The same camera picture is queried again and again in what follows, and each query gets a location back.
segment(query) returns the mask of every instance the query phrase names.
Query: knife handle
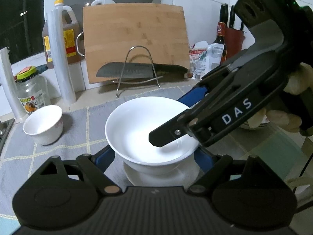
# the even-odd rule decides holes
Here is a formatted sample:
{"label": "knife handle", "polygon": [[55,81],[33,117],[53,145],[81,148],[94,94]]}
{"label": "knife handle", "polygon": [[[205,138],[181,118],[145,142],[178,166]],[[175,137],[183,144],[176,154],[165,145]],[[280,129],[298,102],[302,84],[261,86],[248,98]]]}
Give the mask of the knife handle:
{"label": "knife handle", "polygon": [[240,25],[240,31],[242,31],[243,29],[244,29],[244,22],[243,21],[241,21],[241,25]]}
{"label": "knife handle", "polygon": [[225,25],[227,26],[228,23],[228,4],[225,3],[225,21],[224,21]]}
{"label": "knife handle", "polygon": [[225,6],[224,4],[221,5],[221,8],[219,10],[219,22],[223,22],[224,20],[224,15],[225,15]]}
{"label": "knife handle", "polygon": [[232,5],[230,9],[230,15],[229,15],[229,28],[234,29],[234,23],[235,23],[235,11],[234,11],[234,5]]}

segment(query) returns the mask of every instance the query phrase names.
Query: white bowl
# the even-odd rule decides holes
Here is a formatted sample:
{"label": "white bowl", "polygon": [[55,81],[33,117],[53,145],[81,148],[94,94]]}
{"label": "white bowl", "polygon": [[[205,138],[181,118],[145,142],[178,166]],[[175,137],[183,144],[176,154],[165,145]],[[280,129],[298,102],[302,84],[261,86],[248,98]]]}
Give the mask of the white bowl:
{"label": "white bowl", "polygon": [[23,131],[38,144],[55,142],[63,131],[62,109],[49,105],[36,110],[24,122]]}
{"label": "white bowl", "polygon": [[149,142],[149,133],[188,106],[164,97],[142,97],[118,106],[108,117],[105,136],[123,161],[138,172],[160,175],[175,169],[199,142],[184,135],[163,146]]}

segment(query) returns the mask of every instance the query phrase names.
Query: glass jar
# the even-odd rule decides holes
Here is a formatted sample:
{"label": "glass jar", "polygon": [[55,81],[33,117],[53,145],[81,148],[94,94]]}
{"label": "glass jar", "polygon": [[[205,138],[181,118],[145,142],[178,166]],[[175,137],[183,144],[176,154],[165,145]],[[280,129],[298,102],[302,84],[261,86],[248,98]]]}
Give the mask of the glass jar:
{"label": "glass jar", "polygon": [[47,80],[35,66],[24,68],[16,77],[18,98],[28,114],[51,104]]}

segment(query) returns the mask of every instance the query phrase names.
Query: small white cup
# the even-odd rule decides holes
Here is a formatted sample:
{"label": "small white cup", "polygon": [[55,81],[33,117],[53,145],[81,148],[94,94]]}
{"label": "small white cup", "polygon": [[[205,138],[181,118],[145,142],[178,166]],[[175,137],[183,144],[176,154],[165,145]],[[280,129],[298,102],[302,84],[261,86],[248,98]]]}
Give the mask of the small white cup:
{"label": "small white cup", "polygon": [[23,131],[38,144],[55,142],[63,131],[62,109],[48,105],[36,110],[26,119]]}

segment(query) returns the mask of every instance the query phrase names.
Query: screw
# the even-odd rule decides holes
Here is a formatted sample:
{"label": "screw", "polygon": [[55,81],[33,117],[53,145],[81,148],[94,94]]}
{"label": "screw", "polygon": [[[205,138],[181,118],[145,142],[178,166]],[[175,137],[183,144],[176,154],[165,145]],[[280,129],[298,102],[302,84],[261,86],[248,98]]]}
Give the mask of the screw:
{"label": "screw", "polygon": [[203,193],[205,192],[205,187],[199,184],[192,185],[189,190],[193,193]]}
{"label": "screw", "polygon": [[116,186],[116,185],[108,185],[104,188],[104,191],[107,193],[107,194],[116,194],[120,191],[121,189]]}
{"label": "screw", "polygon": [[190,122],[189,122],[189,126],[193,126],[193,125],[195,125],[197,122],[198,122],[198,118],[194,118],[194,119],[192,119]]}
{"label": "screw", "polygon": [[176,130],[174,133],[175,133],[177,136],[179,136],[179,135],[182,134],[182,133],[180,132],[180,130]]}

